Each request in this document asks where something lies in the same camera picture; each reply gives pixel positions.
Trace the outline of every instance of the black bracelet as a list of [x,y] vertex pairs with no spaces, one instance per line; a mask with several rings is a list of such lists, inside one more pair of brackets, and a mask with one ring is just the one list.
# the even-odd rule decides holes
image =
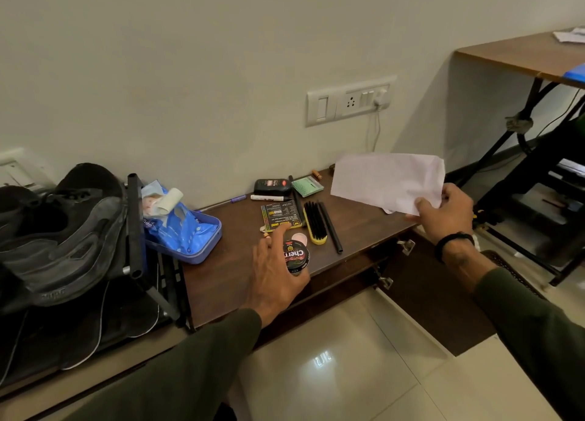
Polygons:
[[437,245],[435,246],[435,258],[437,258],[440,262],[443,262],[443,247],[445,247],[445,244],[447,242],[453,241],[454,239],[467,239],[472,242],[473,246],[475,246],[473,236],[471,236],[470,234],[464,232],[451,233],[450,235],[445,236],[442,240],[437,242]]

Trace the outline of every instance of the hand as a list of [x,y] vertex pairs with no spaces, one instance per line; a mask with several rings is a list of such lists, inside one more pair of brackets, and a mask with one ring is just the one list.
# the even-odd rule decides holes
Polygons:
[[278,226],[270,238],[263,238],[253,247],[252,282],[242,307],[253,309],[260,315],[262,327],[286,309],[305,285],[309,283],[309,270],[304,268],[298,276],[287,269],[282,245],[289,223]]
[[407,214],[406,219],[422,224],[433,244],[451,233],[473,234],[473,199],[455,184],[443,185],[443,202],[435,209],[423,197],[415,200],[420,216]]

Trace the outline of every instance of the yellow brush handle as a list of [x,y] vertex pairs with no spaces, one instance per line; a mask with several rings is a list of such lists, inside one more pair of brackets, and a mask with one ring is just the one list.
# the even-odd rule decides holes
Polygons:
[[320,246],[321,244],[325,244],[327,237],[325,236],[323,239],[315,239],[315,237],[313,236],[313,232],[311,231],[311,226],[309,225],[309,218],[307,218],[307,212],[305,212],[305,209],[303,209],[303,214],[305,215],[305,221],[307,223],[307,230],[309,230],[309,238],[311,238],[311,241],[313,241],[313,244],[317,244],[318,246]]

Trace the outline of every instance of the white wall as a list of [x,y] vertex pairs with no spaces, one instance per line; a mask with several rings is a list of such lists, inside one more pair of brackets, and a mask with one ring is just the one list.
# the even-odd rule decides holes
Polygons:
[[30,148],[58,179],[82,161],[158,177],[198,206],[364,151],[367,116],[306,129],[305,93],[396,74],[378,150],[451,170],[530,78],[450,53],[584,19],[582,0],[0,0],[0,150]]

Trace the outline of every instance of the blue plastic pouch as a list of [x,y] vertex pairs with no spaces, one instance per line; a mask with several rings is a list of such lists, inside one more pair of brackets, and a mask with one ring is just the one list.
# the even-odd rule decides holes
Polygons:
[[[158,181],[142,188],[143,201],[166,195],[168,191]],[[217,225],[200,222],[192,211],[179,202],[165,215],[145,216],[144,227],[157,242],[168,249],[184,254],[201,251],[213,238]]]

